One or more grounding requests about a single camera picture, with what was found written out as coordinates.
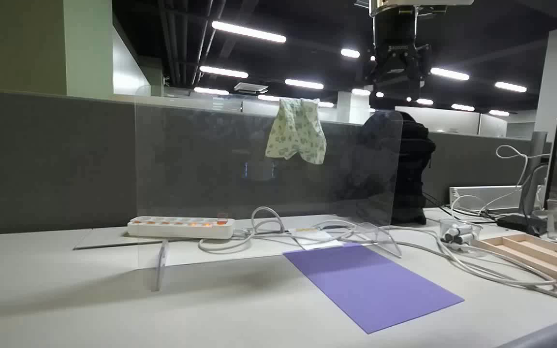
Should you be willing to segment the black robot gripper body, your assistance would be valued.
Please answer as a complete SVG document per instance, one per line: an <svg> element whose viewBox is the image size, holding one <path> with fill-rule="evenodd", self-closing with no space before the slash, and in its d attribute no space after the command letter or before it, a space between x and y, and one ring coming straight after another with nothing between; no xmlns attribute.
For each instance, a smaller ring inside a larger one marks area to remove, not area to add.
<svg viewBox="0 0 557 348"><path fill-rule="evenodd" d="M412 0L371 0L375 88L406 80L418 91L425 86L427 47L418 41L420 6Z"/></svg>

